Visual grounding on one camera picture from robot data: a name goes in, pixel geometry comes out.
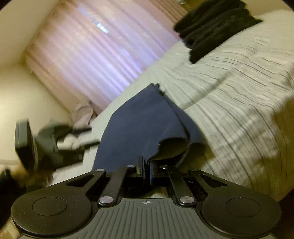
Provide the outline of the white striped bedspread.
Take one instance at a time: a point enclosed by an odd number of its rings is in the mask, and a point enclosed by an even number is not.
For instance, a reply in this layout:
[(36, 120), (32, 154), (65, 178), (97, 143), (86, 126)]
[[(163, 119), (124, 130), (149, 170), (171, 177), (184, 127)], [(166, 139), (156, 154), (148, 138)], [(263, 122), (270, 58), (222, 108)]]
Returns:
[(293, 11), (275, 10), (260, 19), (195, 64), (178, 42), (76, 143), (100, 139), (115, 110), (159, 83), (208, 143), (205, 155), (186, 161), (182, 169), (198, 168), (283, 199), (293, 189)]

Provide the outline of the pink sheer curtain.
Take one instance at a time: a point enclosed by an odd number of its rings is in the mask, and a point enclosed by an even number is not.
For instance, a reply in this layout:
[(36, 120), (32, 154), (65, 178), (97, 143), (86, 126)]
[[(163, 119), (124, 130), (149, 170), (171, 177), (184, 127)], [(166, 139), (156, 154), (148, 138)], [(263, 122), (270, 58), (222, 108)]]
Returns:
[(61, 1), (24, 52), (35, 76), (67, 110), (98, 113), (179, 40), (177, 1)]

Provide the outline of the stack of dark folded clothes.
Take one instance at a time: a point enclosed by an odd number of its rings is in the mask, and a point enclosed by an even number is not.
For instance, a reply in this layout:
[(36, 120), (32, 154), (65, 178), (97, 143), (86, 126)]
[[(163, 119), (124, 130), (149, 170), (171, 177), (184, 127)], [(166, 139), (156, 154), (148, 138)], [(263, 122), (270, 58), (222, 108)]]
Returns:
[(261, 22), (243, 1), (205, 1), (173, 28), (190, 49), (189, 60), (195, 64), (230, 37)]

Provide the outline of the pink crumpled cloth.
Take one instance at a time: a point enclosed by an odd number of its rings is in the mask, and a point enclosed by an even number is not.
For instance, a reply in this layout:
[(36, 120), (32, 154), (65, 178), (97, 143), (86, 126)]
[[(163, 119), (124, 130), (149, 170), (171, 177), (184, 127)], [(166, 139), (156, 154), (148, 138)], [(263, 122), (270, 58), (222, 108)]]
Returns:
[(88, 127), (97, 116), (91, 101), (81, 102), (75, 107), (70, 115), (74, 129)]

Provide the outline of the navy blue sweater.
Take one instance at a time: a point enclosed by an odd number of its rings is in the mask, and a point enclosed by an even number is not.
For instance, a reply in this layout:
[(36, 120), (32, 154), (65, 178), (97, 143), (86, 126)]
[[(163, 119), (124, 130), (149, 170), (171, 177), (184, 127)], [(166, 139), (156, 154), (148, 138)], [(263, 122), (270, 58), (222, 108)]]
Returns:
[(113, 173), (153, 161), (179, 166), (203, 155), (205, 147), (199, 126), (151, 83), (111, 115), (92, 168)]

